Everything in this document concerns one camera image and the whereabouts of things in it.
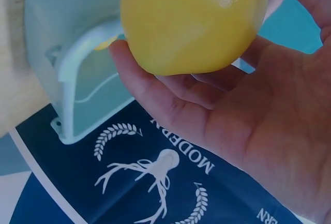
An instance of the wheat wreath graphic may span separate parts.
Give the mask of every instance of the wheat wreath graphic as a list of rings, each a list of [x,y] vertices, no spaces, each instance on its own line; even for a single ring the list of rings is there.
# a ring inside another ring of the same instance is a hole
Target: wheat wreath graphic
[[[194,183],[194,184],[197,187],[195,191],[195,196],[197,197],[197,203],[195,205],[195,209],[193,209],[190,216],[187,217],[185,220],[176,221],[174,224],[197,224],[204,215],[204,212],[207,211],[207,206],[208,206],[207,190],[201,187],[202,184],[199,183]]]
[[[104,130],[98,137],[95,147],[94,147],[94,156],[101,161],[103,156],[103,150],[106,143],[118,135],[140,135],[143,137],[141,129],[137,130],[135,125],[131,124],[113,124],[112,127],[108,127]]]

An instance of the antler graphic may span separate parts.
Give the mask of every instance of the antler graphic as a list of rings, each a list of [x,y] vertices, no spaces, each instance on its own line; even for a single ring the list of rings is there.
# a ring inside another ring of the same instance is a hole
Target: antler graphic
[[[136,178],[135,181],[138,181],[141,179],[144,175],[150,174],[155,178],[155,182],[150,186],[148,189],[148,193],[157,186],[159,195],[160,195],[160,203],[161,206],[157,210],[157,212],[143,220],[136,221],[135,223],[149,223],[154,224],[156,220],[161,216],[161,218],[165,218],[167,215],[167,202],[166,202],[166,196],[167,196],[167,190],[170,188],[170,180],[167,176],[168,171],[170,171],[173,168],[176,168],[179,164],[179,155],[176,151],[171,149],[164,149],[160,152],[157,160],[155,162],[151,162],[148,159],[141,159],[138,160],[137,163],[131,163],[129,165],[122,164],[122,163],[112,163],[108,165],[108,168],[113,167],[109,172],[102,175],[98,181],[95,183],[95,186],[97,186],[102,180],[103,186],[102,186],[102,194],[106,191],[106,187],[108,184],[108,181],[110,177],[118,170],[124,169],[124,170],[133,170],[133,171],[139,171],[142,174]]]

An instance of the wooden table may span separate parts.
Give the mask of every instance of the wooden table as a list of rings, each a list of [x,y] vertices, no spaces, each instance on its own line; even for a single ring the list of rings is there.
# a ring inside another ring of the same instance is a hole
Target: wooden table
[[[25,57],[24,0],[0,0],[0,137],[48,104]]]

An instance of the yellow lemon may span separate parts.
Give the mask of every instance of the yellow lemon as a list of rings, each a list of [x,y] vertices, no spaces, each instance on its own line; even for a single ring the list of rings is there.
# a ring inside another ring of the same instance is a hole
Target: yellow lemon
[[[121,0],[132,54],[162,76],[221,69],[259,31],[268,0]]]
[[[117,39],[116,37],[110,38],[109,40],[102,42],[101,44],[99,44],[97,47],[94,48],[95,51],[100,51],[100,50],[104,50],[106,48],[108,48],[108,46],[110,46],[110,44],[112,42],[114,42]]]

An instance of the hand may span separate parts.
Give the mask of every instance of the hand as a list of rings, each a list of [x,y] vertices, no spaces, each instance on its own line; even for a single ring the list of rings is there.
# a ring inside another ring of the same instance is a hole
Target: hand
[[[241,168],[293,212],[331,223],[331,0],[299,1],[323,47],[304,54],[256,37],[242,55],[252,74],[231,65],[156,78],[125,41],[110,50],[123,83],[163,127]]]

